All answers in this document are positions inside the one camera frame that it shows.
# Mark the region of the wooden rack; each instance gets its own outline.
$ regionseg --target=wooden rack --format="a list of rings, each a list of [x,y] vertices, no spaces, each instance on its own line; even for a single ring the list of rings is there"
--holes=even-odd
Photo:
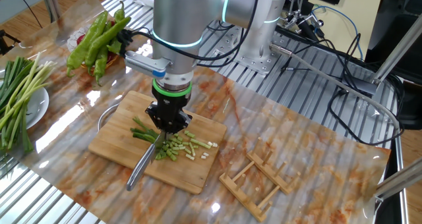
[[[273,170],[273,168],[271,168],[267,164],[268,160],[272,155],[272,151],[266,154],[264,160],[262,160],[256,154],[256,149],[261,143],[262,138],[258,138],[258,143],[255,144],[253,150],[246,155],[248,159],[251,160],[251,162],[245,168],[243,168],[236,176],[234,176],[233,178],[229,177],[229,171],[231,169],[231,165],[233,165],[233,162],[231,161],[229,162],[225,173],[220,176],[220,181],[224,184],[224,186],[239,200],[239,202],[241,202],[241,204],[246,209],[248,209],[248,211],[259,222],[263,222],[266,219],[265,213],[272,206],[272,202],[270,201],[270,199],[277,193],[277,191],[281,190],[284,194],[288,195],[296,187],[296,183],[301,175],[300,172],[297,172],[297,175],[291,180],[289,184],[284,181],[279,176],[279,174],[287,165],[287,162],[283,162],[282,165],[276,171]],[[253,202],[254,198],[257,197],[260,192],[260,189],[258,187],[254,189],[251,196],[245,194],[241,189],[246,180],[245,172],[249,170],[253,165],[258,167],[258,169],[263,172],[264,175],[267,176],[276,185],[276,187],[258,205]]]

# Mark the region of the black mount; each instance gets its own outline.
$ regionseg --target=black mount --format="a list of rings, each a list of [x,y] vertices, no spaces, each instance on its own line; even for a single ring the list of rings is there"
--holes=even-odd
[[[152,102],[146,109],[154,124],[162,131],[178,133],[187,128],[192,116],[183,112],[182,108],[191,99],[191,93],[179,97],[165,96],[152,87],[152,94],[157,102]]]

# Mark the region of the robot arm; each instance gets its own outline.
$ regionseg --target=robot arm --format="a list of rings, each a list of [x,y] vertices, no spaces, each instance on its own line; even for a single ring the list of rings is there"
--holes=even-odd
[[[198,55],[202,33],[216,19],[250,30],[242,45],[246,54],[262,57],[269,54],[269,44],[284,0],[154,0],[154,29],[152,35],[162,43],[191,55]],[[196,59],[180,54],[162,43],[153,43],[153,59],[125,54],[125,62],[144,74],[154,77],[152,93],[157,102],[146,110],[154,124],[173,134],[186,128],[191,117],[183,107],[191,97],[193,69]]]

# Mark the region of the wooden floor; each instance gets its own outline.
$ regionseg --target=wooden floor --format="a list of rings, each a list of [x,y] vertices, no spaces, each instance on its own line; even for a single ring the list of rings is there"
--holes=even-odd
[[[58,0],[62,12],[65,12],[76,0]],[[50,19],[45,9],[44,2],[40,2],[32,7],[42,26],[47,26]],[[23,11],[19,15],[0,25],[0,30],[5,30],[8,34],[24,40],[26,37],[37,32],[38,26],[35,18],[29,10]],[[403,159],[405,166],[422,156],[422,130],[405,131],[402,136]],[[420,223],[422,220],[422,182],[414,184],[407,189],[407,204],[409,208],[410,223]]]

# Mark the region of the cable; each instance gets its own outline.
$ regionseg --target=cable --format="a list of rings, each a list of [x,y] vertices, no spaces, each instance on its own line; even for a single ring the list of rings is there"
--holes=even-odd
[[[315,10],[317,10],[317,9],[321,9],[321,8],[327,8],[327,9],[330,9],[330,10],[333,10],[333,11],[335,11],[335,12],[337,12],[337,13],[339,13],[339,14],[341,14],[342,16],[344,16],[344,17],[346,17],[350,22],[351,22],[351,24],[353,25],[353,27],[355,28],[355,32],[356,32],[356,34],[358,35],[358,31],[357,31],[357,27],[356,27],[356,25],[355,25],[355,23],[348,17],[348,16],[346,16],[344,13],[342,13],[342,12],[340,12],[339,10],[337,10],[337,9],[334,9],[334,8],[332,8],[332,7],[328,7],[328,6],[319,6],[319,7],[317,7],[317,8],[315,8],[315,9],[313,9],[312,11],[311,11],[311,13],[312,14],[314,14],[314,11]],[[363,53],[362,53],[362,49],[361,49],[361,46],[360,45],[358,45],[357,46],[357,48],[359,49],[359,52],[360,52],[360,54],[361,54],[361,60],[363,61]]]
[[[402,129],[403,128],[403,125],[401,124],[401,122],[397,119],[397,117],[396,116],[394,116],[394,118],[399,122],[399,129],[401,129],[401,131],[399,132],[399,133],[397,133],[397,134],[395,134],[395,135],[393,135],[391,138],[389,138],[389,139],[385,139],[385,140],[383,140],[383,141],[381,141],[381,142],[375,142],[375,143],[368,143],[368,142],[364,142],[362,139],[360,139],[351,129],[350,129],[350,127],[341,119],[341,118],[339,118],[339,116],[332,110],[332,103],[333,103],[333,101],[337,98],[337,97],[339,97],[339,96],[342,96],[342,95],[346,95],[347,94],[347,92],[345,92],[344,90],[340,90],[340,91],[338,91],[331,99],[330,99],[330,101],[328,102],[328,110],[330,111],[330,113],[332,114],[332,116],[347,130],[347,132],[348,133],[350,133],[350,135],[354,138],[354,139],[356,139],[358,142],[360,142],[360,143],[363,143],[363,144],[366,144],[366,145],[370,145],[370,146],[377,146],[377,145],[380,145],[380,144],[383,144],[383,143],[385,143],[385,142],[389,142],[389,141],[392,141],[392,140],[394,140],[394,139],[396,139],[396,138],[398,138],[399,136],[401,136],[403,133],[404,133],[404,129]]]
[[[244,31],[244,29],[242,28],[242,32],[241,32],[241,36],[240,36],[241,38],[243,37],[243,31]],[[229,59],[226,59],[226,61],[223,64],[221,64],[221,65],[205,65],[205,64],[201,64],[201,63],[198,63],[196,65],[197,66],[200,66],[200,67],[208,67],[208,68],[220,68],[220,67],[224,67],[224,66],[229,65],[230,63],[232,63],[236,59],[236,56],[239,53],[239,51],[240,51],[240,48],[236,51],[235,55],[233,55],[233,57],[230,60]]]
[[[321,43],[321,42],[327,42],[327,43],[329,43],[330,45],[331,45],[331,47],[332,47],[332,49],[334,50],[334,54],[336,54],[336,56],[337,56],[337,59],[339,60],[339,62],[340,62],[340,64],[343,66],[343,69],[345,70],[345,72],[346,73],[344,73],[344,76],[345,76],[345,81],[353,88],[353,89],[355,89],[355,90],[357,90],[357,86],[355,85],[355,82],[353,81],[353,76],[351,75],[351,72],[350,72],[350,70],[349,70],[349,68],[347,67],[347,65],[345,64],[345,62],[343,62],[343,60],[340,58],[340,55],[339,55],[339,53],[338,53],[338,51],[337,51],[337,49],[336,49],[336,47],[334,47],[334,44],[330,41],[330,40],[327,40],[327,39],[323,39],[323,40],[320,40],[320,41],[317,41],[317,42],[314,42],[314,43],[311,43],[310,45],[308,45],[308,46],[306,46],[306,47],[304,47],[304,48],[302,48],[302,49],[300,49],[300,50],[298,50],[298,51],[296,51],[296,52],[293,52],[294,54],[298,54],[298,53],[300,53],[300,52],[302,52],[302,51],[304,51],[304,50],[306,50],[306,49],[308,49],[308,48],[310,48],[310,47],[312,47],[312,46],[316,46],[316,45],[319,45],[319,43]],[[282,67],[282,69],[284,69],[284,68],[286,68],[288,65],[289,65],[289,63],[290,63],[290,61],[291,61],[291,57],[287,60],[287,62],[284,64],[284,66]]]
[[[401,123],[400,123],[400,121],[399,120],[397,120],[397,118],[396,118],[396,116],[390,111],[390,110],[388,110],[387,108],[385,108],[384,106],[382,106],[380,103],[378,103],[378,102],[376,102],[376,101],[374,101],[373,99],[371,99],[371,98],[368,98],[367,96],[364,96],[364,95],[362,95],[362,94],[360,94],[359,92],[356,92],[355,90],[353,90],[353,89],[351,89],[350,87],[348,87],[348,86],[346,86],[346,85],[344,85],[344,84],[342,84],[341,82],[338,82],[337,80],[335,80],[335,79],[333,79],[333,78],[331,78],[330,76],[328,76],[327,74],[325,74],[325,73],[323,73],[323,72],[321,72],[321,71],[319,71],[318,69],[316,69],[316,68],[314,68],[312,65],[310,65],[308,62],[306,62],[305,60],[303,60],[302,58],[300,58],[299,56],[297,56],[296,54],[294,54],[294,53],[292,53],[291,54],[291,57],[293,57],[294,59],[297,59],[299,62],[301,62],[303,65],[305,65],[306,67],[308,67],[309,69],[311,69],[311,70],[313,70],[315,73],[317,73],[319,76],[321,76],[321,77],[323,77],[323,78],[325,78],[325,79],[327,79],[328,81],[330,81],[330,82],[333,82],[333,83],[335,83],[335,85],[337,85],[337,86],[339,86],[339,87],[341,87],[342,89],[344,89],[344,90],[346,90],[347,92],[349,92],[349,93],[351,93],[351,94],[353,94],[353,95],[355,95],[355,96],[357,96],[357,97],[359,97],[359,98],[361,98],[361,99],[363,99],[364,101],[366,101],[366,102],[368,102],[369,104],[371,104],[371,105],[373,105],[374,107],[376,107],[377,109],[379,109],[379,110],[381,110],[381,111],[383,111],[384,113],[386,113],[389,117],[390,117],[390,119],[392,120],[392,122],[393,122],[393,125],[394,125],[394,128],[395,128],[395,130],[394,130],[394,132],[393,132],[393,137],[392,138],[389,138],[389,139],[387,139],[387,140],[385,140],[385,141],[382,141],[382,142],[377,142],[377,143],[374,143],[374,144],[368,144],[368,143],[366,143],[366,142],[364,142],[364,141],[362,141],[362,140],[360,140],[360,138],[358,138],[357,136],[356,137],[354,137],[355,136],[355,134],[353,133],[353,131],[349,131],[349,132],[351,132],[350,134],[354,137],[354,138],[356,138],[359,142],[361,142],[361,143],[364,143],[364,144],[367,144],[367,145],[372,145],[372,146],[375,146],[375,145],[379,145],[379,144],[383,144],[383,143],[385,143],[385,142],[388,142],[388,141],[391,141],[391,140],[393,140],[393,139],[395,139],[395,138],[397,138],[397,137],[399,137],[401,134],[403,134],[403,130],[401,130],[400,132],[398,132],[401,128],[402,128],[402,126],[401,126]],[[341,119],[339,118],[338,119],[338,121],[339,121],[339,123],[340,124],[342,124],[342,126],[344,126],[346,129],[350,129],[350,128],[348,128],[348,126],[343,122],[340,122],[341,121]]]
[[[151,40],[154,40],[155,42],[161,44],[162,46],[165,46],[165,47],[167,47],[167,48],[169,48],[169,49],[171,49],[171,50],[173,50],[177,53],[180,53],[184,56],[191,57],[191,58],[199,60],[199,61],[215,61],[215,60],[223,59],[227,56],[230,56],[232,53],[234,53],[238,49],[240,49],[242,43],[245,41],[245,39],[246,39],[246,37],[249,33],[249,30],[251,29],[257,7],[258,7],[258,0],[255,0],[254,6],[253,6],[253,9],[252,9],[252,15],[251,15],[251,18],[249,20],[245,35],[240,39],[239,43],[232,50],[228,51],[227,53],[225,53],[223,55],[219,55],[219,56],[216,56],[216,57],[201,57],[201,56],[198,56],[198,55],[194,55],[192,53],[188,53],[186,51],[180,50],[177,47],[173,47],[173,46],[167,44],[166,42],[163,42],[163,41],[157,39],[156,37],[152,36],[151,34],[147,34],[147,33],[144,33],[144,32],[134,32],[134,31],[130,31],[130,30],[122,30],[122,31],[120,31],[120,33],[118,33],[117,38],[119,39],[119,41],[121,43],[123,43],[125,46],[127,46],[127,45],[130,44],[130,42],[133,41],[132,40],[133,36],[142,35],[142,36],[150,38]]]
[[[28,4],[25,0],[23,0],[23,1],[25,2],[26,6],[29,8],[29,11],[31,11],[31,13],[34,15],[35,19],[37,20],[38,24],[40,25],[40,27],[41,27],[41,29],[42,29],[42,25],[41,25],[40,21],[38,20],[38,18],[37,18],[37,16],[35,15],[35,13],[32,11],[32,9],[31,9],[31,7],[29,6],[29,4]]]

